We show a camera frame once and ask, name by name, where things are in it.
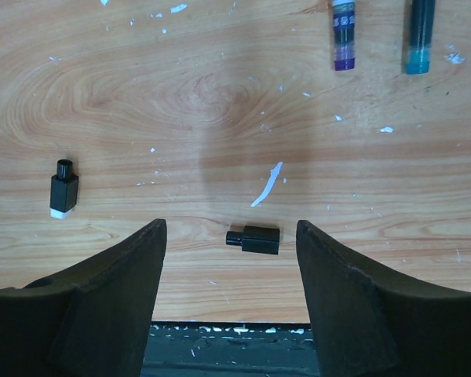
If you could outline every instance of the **small black part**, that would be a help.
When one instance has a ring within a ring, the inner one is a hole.
[[[73,162],[60,159],[57,162],[57,174],[51,178],[50,207],[66,213],[77,204],[79,177],[73,174]]]
[[[229,246],[242,246],[243,234],[241,232],[227,232],[225,243]]]
[[[73,175],[73,162],[69,159],[60,159],[57,162],[57,176],[60,180],[66,181]]]
[[[243,232],[227,232],[226,244],[242,246],[250,253],[277,255],[279,253],[279,229],[245,226]]]

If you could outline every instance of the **black cylindrical cap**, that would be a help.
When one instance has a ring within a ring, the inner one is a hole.
[[[242,246],[243,234],[241,232],[227,232],[225,243],[229,246]]]
[[[59,179],[70,179],[73,174],[73,162],[69,159],[60,159],[57,162],[57,177]]]

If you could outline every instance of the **wood grain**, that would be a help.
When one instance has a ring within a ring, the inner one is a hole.
[[[323,0],[184,2],[0,1],[0,288],[165,218],[155,319],[306,322],[303,218],[471,291],[471,0],[438,2],[419,77],[401,73],[403,2],[356,2],[357,67],[338,74]],[[49,218],[61,158],[80,175],[64,221]],[[245,224],[278,225],[279,257],[224,246]]]

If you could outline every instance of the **black connector housing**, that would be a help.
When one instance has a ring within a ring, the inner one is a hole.
[[[50,208],[66,213],[77,204],[79,177],[73,174],[73,162],[60,159],[57,162],[57,174],[51,178]]]
[[[242,232],[227,232],[225,243],[242,246],[243,251],[277,255],[279,253],[279,229],[245,226]]]

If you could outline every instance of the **wooden table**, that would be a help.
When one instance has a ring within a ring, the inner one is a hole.
[[[401,73],[404,1],[356,2],[344,73],[324,0],[184,3],[0,1],[0,287],[165,218],[156,320],[306,322],[303,218],[471,291],[471,0],[438,2],[432,71],[415,77]],[[80,175],[63,221],[49,217],[61,158]],[[278,225],[279,257],[226,247],[245,224]]]

